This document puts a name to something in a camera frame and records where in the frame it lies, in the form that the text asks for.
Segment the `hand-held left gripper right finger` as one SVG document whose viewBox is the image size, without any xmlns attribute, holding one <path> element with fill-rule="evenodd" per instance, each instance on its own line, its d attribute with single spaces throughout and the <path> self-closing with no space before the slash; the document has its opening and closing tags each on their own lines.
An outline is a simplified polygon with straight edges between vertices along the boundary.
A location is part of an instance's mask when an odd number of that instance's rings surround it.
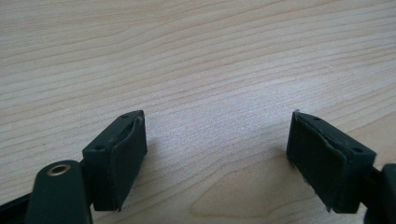
<svg viewBox="0 0 396 224">
<path fill-rule="evenodd" d="M 287 157 L 326 206 L 353 214 L 361 203 L 358 185 L 376 153 L 318 117 L 291 116 Z"/>
</svg>

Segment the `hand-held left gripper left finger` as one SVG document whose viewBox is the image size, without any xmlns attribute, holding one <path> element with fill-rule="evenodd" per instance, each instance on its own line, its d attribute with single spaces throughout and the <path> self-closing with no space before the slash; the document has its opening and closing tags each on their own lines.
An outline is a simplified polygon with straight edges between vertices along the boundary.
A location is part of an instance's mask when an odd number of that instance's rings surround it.
<svg viewBox="0 0 396 224">
<path fill-rule="evenodd" d="M 117 117 L 82 150 L 90 201 L 96 211 L 121 210 L 147 153 L 143 110 Z"/>
</svg>

